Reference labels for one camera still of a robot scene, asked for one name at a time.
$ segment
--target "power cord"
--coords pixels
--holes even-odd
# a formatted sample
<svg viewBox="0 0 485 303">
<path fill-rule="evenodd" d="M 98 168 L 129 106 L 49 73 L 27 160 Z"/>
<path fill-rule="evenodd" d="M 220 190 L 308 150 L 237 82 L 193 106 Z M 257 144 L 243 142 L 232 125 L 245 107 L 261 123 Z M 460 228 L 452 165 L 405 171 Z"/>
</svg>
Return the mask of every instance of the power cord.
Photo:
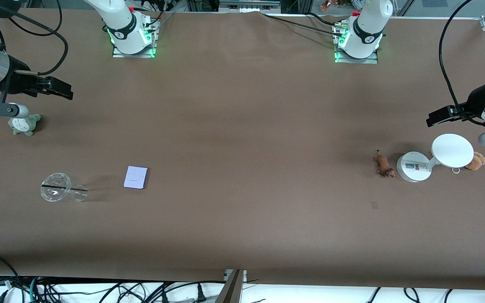
<svg viewBox="0 0 485 303">
<path fill-rule="evenodd" d="M 18 273 L 16 272 L 16 270 L 14 269 L 14 267 L 12 267 L 12 265 L 10 265 L 10 263 L 7 262 L 7 260 L 3 259 L 2 257 L 0 257 L 0 261 L 2 263 L 4 263 L 8 267 L 8 269 L 10 269 L 10 271 L 16 277 L 16 280 L 18 281 L 18 283 L 20 284 L 20 286 L 23 285 L 22 282 L 21 282 L 20 276 L 18 275 Z M 25 296 L 24 296 L 23 288 L 22 288 L 22 291 L 21 291 L 21 303 L 25 303 Z"/>
<path fill-rule="evenodd" d="M 447 303 L 447 301 L 448 301 L 448 295 L 450 295 L 450 293 L 451 293 L 452 291 L 453 291 L 452 289 L 450 289 L 450 290 L 446 291 L 446 294 L 445 294 L 445 300 L 443 301 L 443 303 Z"/>
<path fill-rule="evenodd" d="M 380 290 L 381 290 L 381 287 L 376 288 L 376 290 L 373 292 L 373 295 L 372 295 L 372 297 L 370 298 L 370 300 L 368 301 L 368 303 L 372 303 L 372 302 L 375 300 L 376 295 L 377 295 L 377 293 L 378 293 Z"/>
<path fill-rule="evenodd" d="M 203 289 L 202 285 L 198 283 L 198 299 L 196 300 L 197 303 L 205 302 L 207 301 L 207 298 L 203 294 Z"/>
<path fill-rule="evenodd" d="M 121 286 L 119 288 L 119 298 L 117 299 L 117 303 L 120 303 L 121 300 L 124 298 L 124 297 L 127 297 L 129 295 L 133 295 L 134 297 L 136 297 L 137 299 L 139 299 L 139 301 L 143 302 L 144 298 L 142 298 L 140 295 L 137 295 L 135 294 L 132 290 L 134 288 L 136 288 L 137 286 L 143 286 L 142 283 L 137 283 L 136 285 L 132 286 L 131 288 L 126 288 L 125 286 Z M 124 293 L 121 293 L 121 288 L 123 288 L 124 290 L 126 290 L 126 292 Z"/>
<path fill-rule="evenodd" d="M 204 283 L 221 283 L 221 284 L 225 284 L 225 282 L 223 282 L 223 281 L 214 281 L 214 280 L 211 280 L 211 281 L 190 282 L 190 283 L 182 284 L 182 285 L 179 285 L 179 286 L 175 286 L 175 287 L 170 288 L 168 290 L 166 290 L 165 287 L 164 287 L 164 288 L 162 288 L 162 293 L 160 293 L 159 295 L 156 295 L 156 297 L 152 298 L 152 300 L 145 301 L 145 302 L 146 303 L 153 303 L 156 300 L 158 300 L 160 297 L 163 297 L 166 293 L 168 293 L 170 291 L 174 291 L 177 288 L 181 288 L 181 287 L 185 287 L 185 286 L 189 286 L 189 285 L 194 285 L 194 284 L 204 284 Z"/>
<path fill-rule="evenodd" d="M 320 16 L 316 15 L 313 12 L 307 12 L 307 13 L 305 13 L 305 15 L 314 16 L 314 17 L 316 17 L 316 19 L 318 19 L 319 21 L 321 21 L 321 23 L 325 23 L 326 25 L 331 25 L 332 27 L 334 26 L 334 23 L 331 23 L 329 21 L 326 21 L 326 20 L 322 19 Z"/>
<path fill-rule="evenodd" d="M 408 294 L 408 290 L 412 290 L 416 299 L 414 299 L 413 297 L 411 297 L 409 294 Z M 418 298 L 418 293 L 416 292 L 416 289 L 414 288 L 404 288 L 404 295 L 406 297 L 408 297 L 411 301 L 415 302 L 415 303 L 420 303 L 420 299 Z"/>
<path fill-rule="evenodd" d="M 42 73 L 37 73 L 37 75 L 48 75 L 48 74 L 51 74 L 54 71 L 56 71 L 56 69 L 58 69 L 60 67 L 60 65 L 63 63 L 63 61 L 67 57 L 67 54 L 69 53 L 69 43 L 67 42 L 67 40 L 65 40 L 65 37 L 61 36 L 58 32 L 56 32 L 53 29 L 47 27 L 46 25 L 44 25 L 42 23 L 39 23 L 39 22 L 37 22 L 37 21 L 35 21 L 35 20 L 27 17 L 27 16 L 24 16 L 24 15 L 22 15 L 19 12 L 11 11 L 8 8 L 5 8 L 3 6 L 0 6 L 0 10 L 3 10 L 3 11 L 5 11 L 5 12 L 11 14 L 11 15 L 17 16 L 20 19 L 23 19 L 23 20 L 25 20 L 25 21 L 27 21 L 29 23 L 32 23 L 34 25 L 37 25 L 41 29 L 44 29 L 44 30 L 52 33 L 53 35 L 55 35 L 56 37 L 58 37 L 63 42 L 63 45 L 64 45 L 65 48 L 63 50 L 63 54 L 61 55 L 61 58 L 56 63 L 56 65 L 54 67 L 52 67 L 51 69 L 49 69 L 48 71 L 45 71 L 45 72 L 42 72 Z"/>
<path fill-rule="evenodd" d="M 278 18 L 278 17 L 275 17 L 275 16 L 270 16 L 270 15 L 265 15 L 265 14 L 264 14 L 264 16 L 269 17 L 271 19 L 276 19 L 278 21 L 282 21 L 282 22 L 286 22 L 286 23 L 291 23 L 291 24 L 294 24 L 294 25 L 298 25 L 299 27 L 305 27 L 307 29 L 313 29 L 314 31 L 327 33 L 327 34 L 330 34 L 330 35 L 333 35 L 333 36 L 342 36 L 342 34 L 340 34 L 340 33 L 334 33 L 334 32 L 330 32 L 330 31 L 325 31 L 323 29 L 316 29 L 315 27 L 309 27 L 308 25 L 304 25 L 304 24 L 300 24 L 300 23 L 293 22 L 293 21 L 281 19 L 281 18 Z"/>
<path fill-rule="evenodd" d="M 158 286 L 143 302 L 144 303 L 152 303 L 153 297 L 158 295 L 164 288 L 170 286 L 173 282 L 164 282 L 162 285 Z"/>
<path fill-rule="evenodd" d="M 56 32 L 59 30 L 59 28 L 61 27 L 61 23 L 63 22 L 63 12 L 61 10 L 61 3 L 59 2 L 59 0 L 56 0 L 57 2 L 57 8 L 59 8 L 59 24 L 57 24 L 57 27 L 56 29 L 54 29 L 53 31 Z M 26 33 L 29 33 L 29 34 L 32 34 L 33 36 L 41 36 L 41 37 L 46 37 L 46 36 L 52 36 L 53 34 L 48 32 L 48 33 L 35 33 L 35 32 L 32 32 L 32 31 L 29 31 L 28 29 L 25 29 L 23 28 L 21 25 L 19 25 L 16 21 L 14 21 L 12 18 L 9 18 L 9 20 L 14 24 L 16 25 L 16 27 L 18 27 L 19 29 L 23 30 L 24 32 Z"/>
<path fill-rule="evenodd" d="M 6 294 L 8 293 L 8 290 L 4 291 L 1 295 L 0 295 L 0 303 L 3 303 L 5 301 L 5 297 L 6 297 Z"/>
<path fill-rule="evenodd" d="M 162 288 L 162 303 L 170 303 L 170 301 L 168 301 L 168 296 L 166 295 L 166 289 L 165 288 Z"/>
<path fill-rule="evenodd" d="M 156 21 L 160 20 L 160 17 L 162 17 L 162 14 L 164 13 L 164 11 L 160 11 L 160 14 L 158 14 L 158 17 L 156 17 L 156 19 L 154 19 L 153 21 L 151 21 L 151 23 L 147 23 L 145 26 L 148 27 L 150 25 L 153 25 Z"/>
<path fill-rule="evenodd" d="M 445 27 L 443 28 L 443 32 L 441 33 L 441 38 L 439 39 L 439 65 L 441 66 L 441 71 L 442 71 L 443 77 L 445 77 L 445 81 L 446 81 L 446 85 L 448 87 L 448 91 L 450 91 L 450 95 L 452 96 L 452 100 L 454 102 L 454 105 L 456 105 L 456 109 L 458 109 L 458 111 L 464 117 L 464 119 L 468 120 L 469 122 L 475 123 L 476 125 L 485 126 L 485 123 L 475 121 L 473 118 L 466 115 L 466 113 L 464 112 L 462 107 L 458 104 L 458 100 L 456 99 L 456 94 L 454 94 L 454 90 L 452 89 L 452 84 L 450 83 L 450 79 L 448 78 L 448 75 L 445 71 L 445 66 L 443 64 L 443 55 L 442 55 L 442 53 L 443 53 L 443 40 L 445 38 L 445 33 L 446 33 L 446 30 L 448 29 L 448 25 L 450 25 L 450 23 L 452 22 L 452 19 L 458 14 L 458 12 L 471 1 L 472 0 L 466 0 L 460 6 L 458 6 L 458 8 L 456 8 L 456 10 L 452 13 L 450 18 L 446 22 Z"/>
</svg>

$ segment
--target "brown table surface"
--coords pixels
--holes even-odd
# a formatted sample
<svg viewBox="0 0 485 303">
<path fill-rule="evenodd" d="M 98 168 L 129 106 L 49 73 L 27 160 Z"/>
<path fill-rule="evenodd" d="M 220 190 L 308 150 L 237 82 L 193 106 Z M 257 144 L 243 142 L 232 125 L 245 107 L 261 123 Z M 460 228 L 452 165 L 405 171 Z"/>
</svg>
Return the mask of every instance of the brown table surface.
<svg viewBox="0 0 485 303">
<path fill-rule="evenodd" d="M 0 119 L 0 255 L 19 274 L 197 280 L 245 268 L 263 283 L 485 288 L 485 166 L 439 166 L 411 184 L 372 162 L 376 149 L 393 165 L 431 155 L 443 133 L 485 155 L 484 128 L 425 123 L 452 103 L 437 60 L 444 20 L 391 19 L 379 64 L 353 65 L 334 63 L 327 35 L 259 13 L 177 13 L 155 59 L 112 58 L 95 11 L 63 15 L 69 55 L 53 75 L 74 100 L 10 96 L 42 115 L 33 137 Z M 1 28 L 34 70 L 61 54 L 56 37 Z M 452 23 L 444 58 L 466 100 L 485 83 L 478 21 Z M 150 168 L 144 190 L 123 188 L 128 165 Z M 56 171 L 94 201 L 44 201 Z"/>
</svg>

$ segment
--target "brown plush toy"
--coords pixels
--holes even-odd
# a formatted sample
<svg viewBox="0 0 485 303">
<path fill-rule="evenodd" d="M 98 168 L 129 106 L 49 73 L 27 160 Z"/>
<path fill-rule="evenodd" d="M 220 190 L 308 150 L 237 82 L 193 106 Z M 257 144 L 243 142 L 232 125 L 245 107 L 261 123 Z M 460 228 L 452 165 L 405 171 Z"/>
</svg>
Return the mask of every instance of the brown plush toy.
<svg viewBox="0 0 485 303">
<path fill-rule="evenodd" d="M 482 165 L 485 164 L 485 158 L 482 156 L 481 153 L 475 151 L 475 157 L 473 157 L 473 161 L 469 163 L 465 168 L 468 170 L 478 170 Z"/>
<path fill-rule="evenodd" d="M 374 157 L 373 160 L 377 163 L 377 173 L 379 175 L 391 178 L 396 177 L 394 169 L 389 166 L 389 161 L 386 159 L 386 157 L 379 153 L 379 149 L 377 150 L 377 156 Z"/>
</svg>

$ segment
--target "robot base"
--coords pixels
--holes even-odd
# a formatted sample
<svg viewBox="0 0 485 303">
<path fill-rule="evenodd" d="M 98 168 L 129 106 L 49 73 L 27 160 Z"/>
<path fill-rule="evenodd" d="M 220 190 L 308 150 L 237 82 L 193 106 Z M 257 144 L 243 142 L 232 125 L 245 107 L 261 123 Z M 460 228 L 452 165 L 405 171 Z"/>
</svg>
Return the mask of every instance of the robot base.
<svg viewBox="0 0 485 303">
<path fill-rule="evenodd" d="M 336 63 L 358 63 L 358 64 L 377 64 L 377 51 L 373 51 L 370 57 L 364 59 L 357 59 L 349 56 L 345 50 L 338 47 L 338 44 L 334 44 L 334 61 Z"/>
<path fill-rule="evenodd" d="M 150 33 L 146 33 L 145 37 L 147 40 L 151 40 L 151 44 L 147 45 L 143 50 L 135 54 L 125 54 L 118 50 L 115 45 L 113 46 L 112 57 L 113 58 L 154 58 L 156 56 L 156 44 L 158 42 L 158 33 L 160 32 L 160 19 L 158 19 L 153 25 L 148 28 Z"/>
<path fill-rule="evenodd" d="M 337 25 L 333 25 L 333 32 L 335 33 L 342 33 L 344 36 L 347 35 L 348 33 L 345 33 L 346 29 L 349 28 L 349 23 L 347 23 L 348 19 L 342 20 L 341 22 L 337 22 Z M 334 61 L 336 63 L 358 63 L 358 64 L 377 64 L 377 50 L 374 50 L 372 54 L 367 57 L 367 58 L 354 58 L 352 56 L 349 56 L 345 50 L 343 50 L 341 47 L 338 45 L 340 44 L 340 41 L 344 39 L 344 37 L 338 37 L 334 36 L 333 37 L 333 43 L 334 43 Z"/>
<path fill-rule="evenodd" d="M 396 169 L 400 177 L 409 182 L 424 181 L 432 174 L 432 169 L 427 169 L 428 157 L 412 151 L 401 156 L 396 163 Z"/>
</svg>

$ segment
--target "round white lamp head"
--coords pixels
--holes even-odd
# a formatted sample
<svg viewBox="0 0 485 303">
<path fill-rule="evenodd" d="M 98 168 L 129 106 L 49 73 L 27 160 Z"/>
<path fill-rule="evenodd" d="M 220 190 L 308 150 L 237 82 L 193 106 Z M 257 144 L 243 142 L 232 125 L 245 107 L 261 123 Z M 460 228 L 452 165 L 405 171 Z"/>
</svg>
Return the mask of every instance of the round white lamp head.
<svg viewBox="0 0 485 303">
<path fill-rule="evenodd" d="M 466 138 L 456 134 L 444 134 L 433 140 L 432 154 L 437 164 L 457 168 L 473 161 L 475 151 Z"/>
</svg>

